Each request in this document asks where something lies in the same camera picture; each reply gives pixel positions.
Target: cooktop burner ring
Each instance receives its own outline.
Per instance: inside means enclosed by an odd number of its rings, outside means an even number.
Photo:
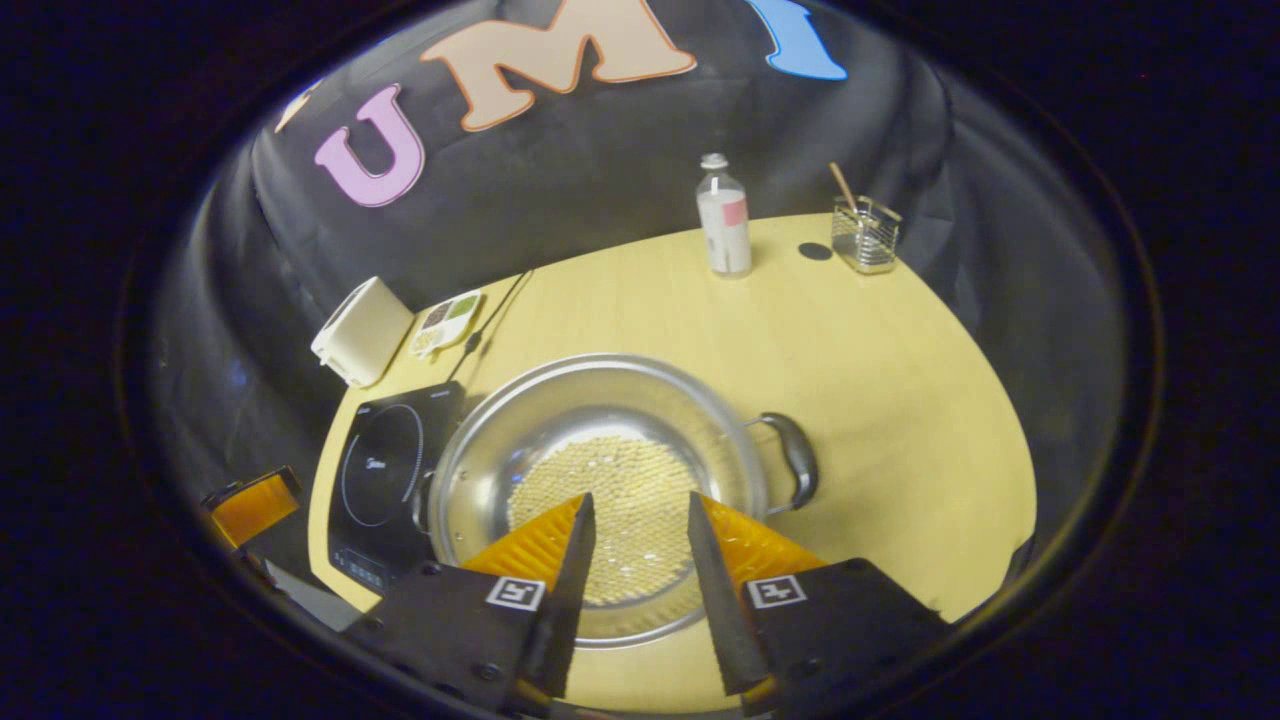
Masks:
[[[379,520],[376,523],[371,523],[371,521],[361,518],[360,515],[356,514],[355,509],[352,509],[351,498],[347,495],[348,493],[347,479],[349,477],[348,473],[347,473],[347,470],[348,470],[348,465],[351,464],[351,456],[353,455],[353,452],[356,450],[356,446],[360,445],[360,438],[364,437],[364,436],[366,436],[367,433],[356,433],[352,437],[351,443],[347,446],[347,455],[346,455],[346,457],[343,457],[343,461],[342,461],[342,473],[340,473],[339,483],[338,483],[340,486],[340,491],[342,491],[342,505],[347,510],[347,515],[352,520],[355,520],[357,524],[360,524],[360,525],[362,525],[365,528],[378,528],[378,527],[385,525],[387,523],[389,523],[396,516],[396,512],[399,509],[399,506],[402,506],[406,501],[408,501],[408,498],[413,495],[413,487],[417,484],[419,471],[422,469],[422,450],[424,450],[425,437],[424,437],[424,430],[422,430],[422,418],[417,414],[417,410],[415,410],[411,406],[404,405],[404,404],[389,405],[387,407],[383,407],[378,413],[375,413],[364,424],[366,427],[370,427],[370,425],[372,425],[372,423],[379,416],[381,416],[383,414],[385,414],[385,413],[388,413],[390,410],[396,410],[396,409],[407,410],[408,414],[410,414],[410,416],[413,419],[413,424],[417,427],[417,451],[416,451],[416,456],[413,459],[413,470],[411,471],[411,474],[408,477],[408,484],[404,488],[404,493],[399,498],[399,502],[397,502],[394,506],[392,506],[389,509],[389,511],[387,512],[385,518],[383,518],[381,520]]]

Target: letter cutout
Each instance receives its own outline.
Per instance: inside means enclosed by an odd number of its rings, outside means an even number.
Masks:
[[[347,145],[351,131],[346,127],[330,135],[316,150],[316,165],[329,170],[347,197],[365,208],[388,205],[408,192],[426,163],[422,141],[396,104],[397,95],[398,83],[379,90],[356,111],[356,119],[371,122],[392,149],[392,167],[385,173],[375,176],[365,169]]]
[[[773,36],[769,65],[783,73],[817,79],[846,79],[849,73],[827,54],[809,22],[809,9],[791,0],[745,0]]]
[[[512,90],[499,68],[566,94],[577,87],[586,41],[600,64],[591,77],[632,82],[689,72],[698,59],[677,50],[645,0],[563,0],[547,29],[484,20],[428,47],[424,63],[444,60],[470,111],[462,128],[490,128],[534,104],[534,94]]]

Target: plastic bottle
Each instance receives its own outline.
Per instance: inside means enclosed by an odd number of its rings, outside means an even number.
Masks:
[[[746,190],[726,172],[719,152],[703,155],[707,177],[698,183],[698,217],[707,233],[707,259],[722,278],[751,272],[751,241],[746,233]]]

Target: letter m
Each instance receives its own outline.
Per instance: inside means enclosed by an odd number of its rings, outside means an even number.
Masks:
[[[534,104],[534,94],[512,90],[500,68],[556,92],[571,92],[589,40],[600,55],[591,77],[604,82],[678,74],[698,65],[696,58],[671,44],[645,0],[563,0],[547,29],[485,20],[436,42],[420,59],[449,67],[471,108],[462,127],[475,132]]]

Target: white toaster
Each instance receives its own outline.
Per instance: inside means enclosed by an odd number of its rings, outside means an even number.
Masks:
[[[413,313],[378,277],[369,278],[333,311],[311,341],[311,352],[351,387],[369,387],[387,372]]]

